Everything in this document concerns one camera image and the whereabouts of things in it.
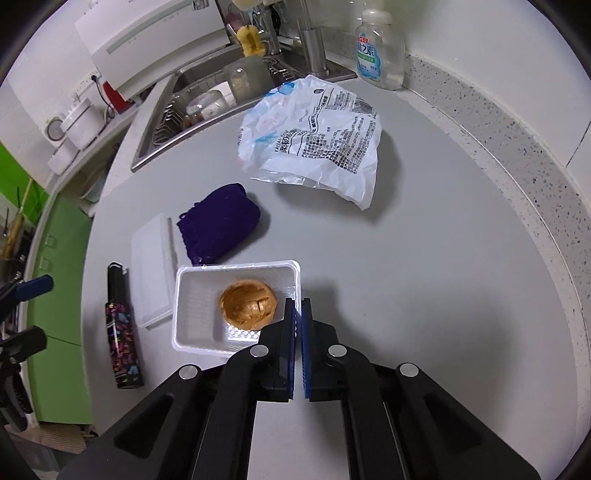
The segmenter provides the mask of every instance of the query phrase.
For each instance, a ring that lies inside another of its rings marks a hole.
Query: power cord
[[[103,102],[107,106],[109,118],[115,118],[115,107],[113,107],[113,105],[111,105],[109,102],[107,102],[107,100],[105,100],[105,97],[103,96],[102,89],[100,88],[100,83],[99,83],[98,77],[96,75],[92,75],[90,77],[90,79],[95,83],[96,89],[99,91],[100,97],[102,98]]]

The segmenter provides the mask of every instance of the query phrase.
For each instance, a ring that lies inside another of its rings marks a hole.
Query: red object
[[[117,110],[117,113],[125,112],[132,104],[125,100],[117,90],[113,89],[109,82],[103,83],[103,90],[105,95],[111,102],[111,105]]]

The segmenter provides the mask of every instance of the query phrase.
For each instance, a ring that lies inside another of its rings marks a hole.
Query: golden brown bun
[[[277,299],[269,285],[260,280],[238,280],[220,297],[222,316],[240,330],[260,330],[271,323]]]

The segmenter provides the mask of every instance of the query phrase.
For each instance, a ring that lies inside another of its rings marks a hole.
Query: yellow sponge
[[[236,37],[242,45],[245,57],[251,55],[259,55],[262,57],[265,54],[265,46],[262,44],[261,36],[253,25],[241,27],[236,32]]]

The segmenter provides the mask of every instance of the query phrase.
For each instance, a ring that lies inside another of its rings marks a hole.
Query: speckled countertop edge
[[[355,38],[323,29],[329,59],[355,69]],[[417,56],[395,92],[452,137],[501,190],[540,251],[569,325],[577,369],[574,453],[591,421],[591,216],[534,135],[474,86]]]

